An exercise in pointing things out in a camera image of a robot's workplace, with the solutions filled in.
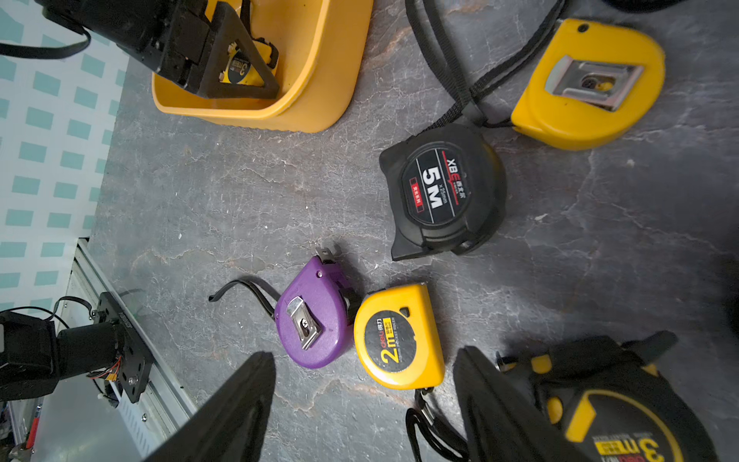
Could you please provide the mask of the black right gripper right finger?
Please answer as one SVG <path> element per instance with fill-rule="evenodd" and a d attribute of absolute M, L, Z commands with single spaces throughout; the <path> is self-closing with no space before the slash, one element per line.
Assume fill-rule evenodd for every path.
<path fill-rule="evenodd" d="M 456 353 L 453 379 L 471 461 L 586 461 L 478 348 Z"/>

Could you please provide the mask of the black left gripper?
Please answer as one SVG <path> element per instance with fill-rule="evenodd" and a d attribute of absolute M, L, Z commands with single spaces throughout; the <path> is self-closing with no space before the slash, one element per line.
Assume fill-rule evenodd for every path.
<path fill-rule="evenodd" d="M 39 4 L 47 19 L 114 42 L 156 74 L 201 97 L 275 99 L 280 92 L 277 47 L 264 38 L 252 38 L 250 20 L 226 2 L 217 3 L 211 22 L 205 15 L 206 1 Z"/>

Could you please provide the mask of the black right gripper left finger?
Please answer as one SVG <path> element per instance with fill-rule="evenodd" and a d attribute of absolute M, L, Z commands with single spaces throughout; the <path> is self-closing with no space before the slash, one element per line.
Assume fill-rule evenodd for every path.
<path fill-rule="evenodd" d="M 148 461 L 258 461 L 276 384 L 274 356 L 256 352 Z"/>

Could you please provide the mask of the yellow black 3m tape measure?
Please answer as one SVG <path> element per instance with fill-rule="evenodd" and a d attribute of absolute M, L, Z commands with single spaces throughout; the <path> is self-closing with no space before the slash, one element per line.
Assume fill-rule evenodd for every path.
<path fill-rule="evenodd" d="M 593 336 L 496 365 L 593 461 L 715 461 L 706 428 L 656 368 L 675 344 L 667 330 L 624 343 Z"/>

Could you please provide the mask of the yellow 2m tape measure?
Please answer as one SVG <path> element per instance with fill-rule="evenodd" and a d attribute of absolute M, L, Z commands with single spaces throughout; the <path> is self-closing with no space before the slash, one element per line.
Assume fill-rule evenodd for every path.
<path fill-rule="evenodd" d="M 421 460 L 423 438 L 444 460 L 468 461 L 466 440 L 425 399 L 446 373 L 427 285 L 403 285 L 367 296 L 357 312 L 354 340 L 370 377 L 388 389 L 414 393 L 404 418 L 414 459 Z"/>

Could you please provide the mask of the purple tape measure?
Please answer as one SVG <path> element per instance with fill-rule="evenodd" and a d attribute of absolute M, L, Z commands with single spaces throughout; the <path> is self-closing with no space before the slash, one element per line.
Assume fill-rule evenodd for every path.
<path fill-rule="evenodd" d="M 301 367 L 321 369 L 351 348 L 362 298 L 329 248 L 319 248 L 282 293 L 257 276 L 244 275 L 208 300 L 216 302 L 236 286 L 254 294 L 273 320 L 285 352 Z"/>

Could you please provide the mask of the black 5m tape measure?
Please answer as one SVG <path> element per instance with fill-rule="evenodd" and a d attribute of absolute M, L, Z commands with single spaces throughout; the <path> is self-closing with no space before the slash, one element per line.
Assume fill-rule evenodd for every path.
<path fill-rule="evenodd" d="M 445 251 L 463 255 L 496 233 L 505 217 L 507 180 L 502 160 L 480 132 L 495 126 L 480 102 L 541 50 L 567 6 L 555 2 L 519 52 L 469 84 L 436 3 L 406 2 L 421 55 L 454 104 L 379 156 L 396 227 L 394 261 Z"/>

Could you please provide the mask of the yellow tape measure metal clip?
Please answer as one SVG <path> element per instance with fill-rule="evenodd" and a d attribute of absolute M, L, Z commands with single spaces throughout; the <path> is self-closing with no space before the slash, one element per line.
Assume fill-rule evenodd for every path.
<path fill-rule="evenodd" d="M 636 30 L 580 19 L 558 26 L 511 115 L 548 146 L 581 151 L 623 136 L 660 95 L 666 55 Z"/>

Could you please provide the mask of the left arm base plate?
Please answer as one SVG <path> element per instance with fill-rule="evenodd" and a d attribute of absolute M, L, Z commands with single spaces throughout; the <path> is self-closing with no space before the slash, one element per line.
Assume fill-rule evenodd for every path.
<path fill-rule="evenodd" d="M 130 402 L 137 403 L 149 383 L 154 355 L 111 292 L 100 295 L 96 312 L 98 324 L 113 329 L 115 356 L 100 372 L 94 370 L 92 377 L 117 383 Z"/>

